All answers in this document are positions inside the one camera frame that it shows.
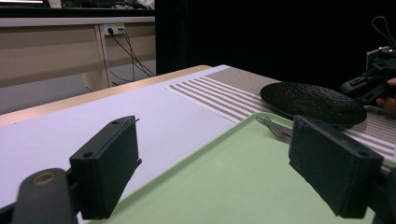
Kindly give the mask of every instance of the metal fork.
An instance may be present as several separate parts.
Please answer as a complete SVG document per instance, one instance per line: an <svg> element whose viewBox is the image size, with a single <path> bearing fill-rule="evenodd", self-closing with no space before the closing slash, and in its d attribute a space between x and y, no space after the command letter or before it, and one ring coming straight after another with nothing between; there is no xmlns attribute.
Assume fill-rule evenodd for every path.
<svg viewBox="0 0 396 224"><path fill-rule="evenodd" d="M287 134L281 132L275 124L271 121L268 116L265 116L264 119L262 119L264 123L267 125L268 129L271 131L271 133L281 142L284 142L286 144L290 144L290 136Z"/></svg>

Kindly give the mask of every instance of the striped mat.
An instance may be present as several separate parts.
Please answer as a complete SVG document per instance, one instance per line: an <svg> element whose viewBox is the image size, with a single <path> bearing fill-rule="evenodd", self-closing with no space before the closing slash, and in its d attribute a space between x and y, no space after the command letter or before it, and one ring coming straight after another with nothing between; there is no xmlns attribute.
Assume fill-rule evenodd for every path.
<svg viewBox="0 0 396 224"><path fill-rule="evenodd" d="M278 80L229 67L216 73L166 87L234 123L256 112L275 113L260 97L261 89ZM376 107L366 106L367 119L342 132L394 160L396 149L396 116Z"/></svg>

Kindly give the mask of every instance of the electrical outlet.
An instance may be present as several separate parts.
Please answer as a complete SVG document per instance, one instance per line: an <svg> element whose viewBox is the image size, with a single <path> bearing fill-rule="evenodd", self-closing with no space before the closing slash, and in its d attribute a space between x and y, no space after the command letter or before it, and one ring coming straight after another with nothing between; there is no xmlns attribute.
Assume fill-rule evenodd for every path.
<svg viewBox="0 0 396 224"><path fill-rule="evenodd" d="M105 35L111 35L111 30L113 31L113 35L122 35L122 30L125 29L125 25L124 23L104 24L103 28L105 30Z"/></svg>

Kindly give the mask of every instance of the black backdrop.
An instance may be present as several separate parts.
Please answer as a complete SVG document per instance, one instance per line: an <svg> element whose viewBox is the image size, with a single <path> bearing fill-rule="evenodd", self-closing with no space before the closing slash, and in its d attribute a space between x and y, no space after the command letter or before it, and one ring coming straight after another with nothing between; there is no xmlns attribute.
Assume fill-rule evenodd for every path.
<svg viewBox="0 0 396 224"><path fill-rule="evenodd" d="M389 45L372 18L396 34L394 1L252 2L156 0L157 74L227 64L339 91L365 71L367 51Z"/></svg>

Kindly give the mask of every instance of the wooden table edge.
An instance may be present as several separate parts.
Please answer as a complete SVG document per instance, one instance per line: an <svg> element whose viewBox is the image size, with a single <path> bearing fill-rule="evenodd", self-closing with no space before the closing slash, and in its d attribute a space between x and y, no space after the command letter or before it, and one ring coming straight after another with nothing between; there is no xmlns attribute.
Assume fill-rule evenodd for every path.
<svg viewBox="0 0 396 224"><path fill-rule="evenodd" d="M47 115L53 112L57 112L66 108L70 108L76 105L86 104L91 101L106 98L108 96L120 94L126 91L137 90L143 87L147 87L156 83L167 81L177 77L183 77L192 73L200 72L211 68L208 65L197 65L191 68L182 69L176 72L163 74L156 77L146 78L136 82L120 85L117 87L108 88L101 91L94 91L79 96L67 98L64 100L38 105L23 110L7 113L0 115L0 126L6 126L9 124L14 124L27 119L37 118L43 115Z"/></svg>

